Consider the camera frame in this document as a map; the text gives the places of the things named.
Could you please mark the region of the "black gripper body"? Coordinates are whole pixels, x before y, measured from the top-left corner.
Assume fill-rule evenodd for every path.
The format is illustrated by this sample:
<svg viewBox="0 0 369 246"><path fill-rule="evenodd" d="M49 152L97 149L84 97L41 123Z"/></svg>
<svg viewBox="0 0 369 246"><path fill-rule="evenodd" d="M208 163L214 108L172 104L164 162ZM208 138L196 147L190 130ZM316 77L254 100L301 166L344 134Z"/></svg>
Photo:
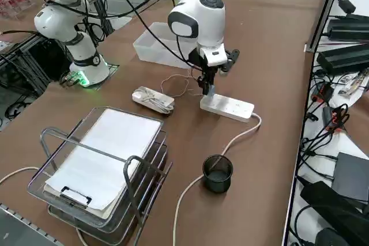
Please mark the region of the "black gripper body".
<svg viewBox="0 0 369 246"><path fill-rule="evenodd" d="M209 66L206 58L200 56L196 49L189 53L189 63L197 66L201 69L202 73L205 75L215 75L219 70L224 74L227 74L231 70L231 53L226 50L227 61L222 65Z"/></svg>

